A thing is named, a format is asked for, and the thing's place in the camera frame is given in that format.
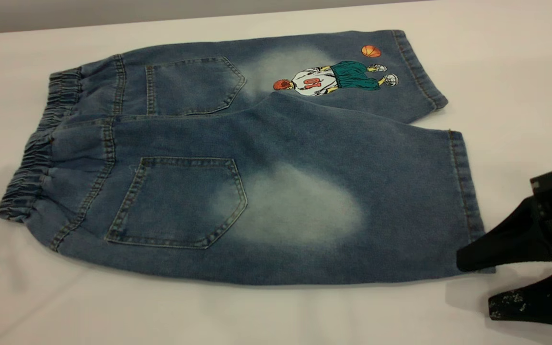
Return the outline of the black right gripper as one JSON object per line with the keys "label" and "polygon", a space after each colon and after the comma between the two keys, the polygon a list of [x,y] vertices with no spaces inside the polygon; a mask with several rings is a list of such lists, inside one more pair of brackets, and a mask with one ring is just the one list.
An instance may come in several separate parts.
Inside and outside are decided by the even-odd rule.
{"label": "black right gripper", "polygon": [[[491,231],[458,249],[458,270],[477,272],[499,265],[552,262],[552,171],[530,183],[534,196],[521,201]],[[494,321],[552,325],[552,275],[490,297],[488,309]]]}

